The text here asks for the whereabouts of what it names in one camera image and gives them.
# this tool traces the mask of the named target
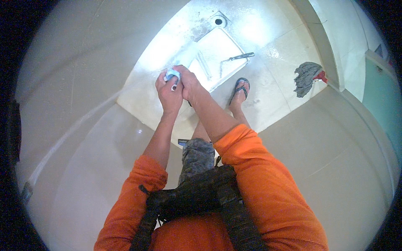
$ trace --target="flip-flop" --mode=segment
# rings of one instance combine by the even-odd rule
[[[236,87],[239,85],[240,81],[244,81],[244,82],[248,83],[248,91],[250,91],[250,87],[251,87],[251,86],[250,86],[250,82],[249,82],[246,78],[239,78],[239,79],[236,81],[236,85],[234,86],[234,92],[233,92],[232,97],[230,98],[229,105],[232,103],[233,97],[234,97],[234,95],[236,94],[236,92],[239,92],[239,91],[241,91],[241,90],[244,91],[244,95],[246,96],[246,99],[247,99],[248,93],[247,93],[247,90],[246,90],[246,88],[245,88],[244,86],[239,87],[239,88],[236,89]]]

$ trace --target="teal wall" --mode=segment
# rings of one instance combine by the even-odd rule
[[[390,139],[402,163],[402,98],[397,82],[366,58],[363,105],[372,113]]]

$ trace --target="forearm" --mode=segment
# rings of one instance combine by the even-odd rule
[[[156,160],[165,170],[168,165],[170,140],[172,138],[172,130],[176,117],[177,113],[164,113],[162,115],[155,133],[144,151],[144,155]]]
[[[209,138],[215,143],[238,125],[239,122],[227,114],[215,100],[213,100],[207,90],[202,86],[200,89],[201,90],[197,92],[193,100],[191,100],[191,105],[207,131]]]

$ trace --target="rag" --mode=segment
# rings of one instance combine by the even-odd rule
[[[322,71],[322,66],[313,62],[302,63],[295,73],[299,75],[294,79],[296,82],[296,90],[298,98],[304,97],[313,86],[313,79]]]
[[[176,76],[180,80],[180,72],[173,69],[168,69],[166,72],[166,79],[169,81],[173,76]]]

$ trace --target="shorts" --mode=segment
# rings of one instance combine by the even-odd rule
[[[206,142],[200,138],[190,139],[183,147],[181,161],[183,169],[178,179],[178,185],[182,184],[186,178],[214,167],[215,149],[212,147],[212,142]]]

